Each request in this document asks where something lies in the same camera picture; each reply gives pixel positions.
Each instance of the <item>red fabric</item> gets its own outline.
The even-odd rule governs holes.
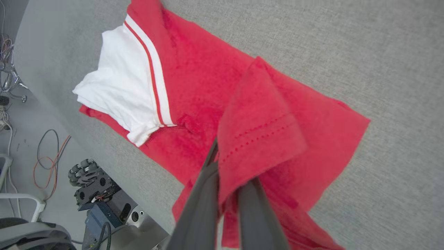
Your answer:
[[[161,128],[140,147],[185,185],[173,207],[176,219],[217,135],[224,246],[239,244],[235,190],[259,176],[292,249],[342,249],[307,211],[348,164],[369,120],[157,0],[133,0],[128,14],[156,47],[178,125]],[[106,114],[80,111],[128,134]]]

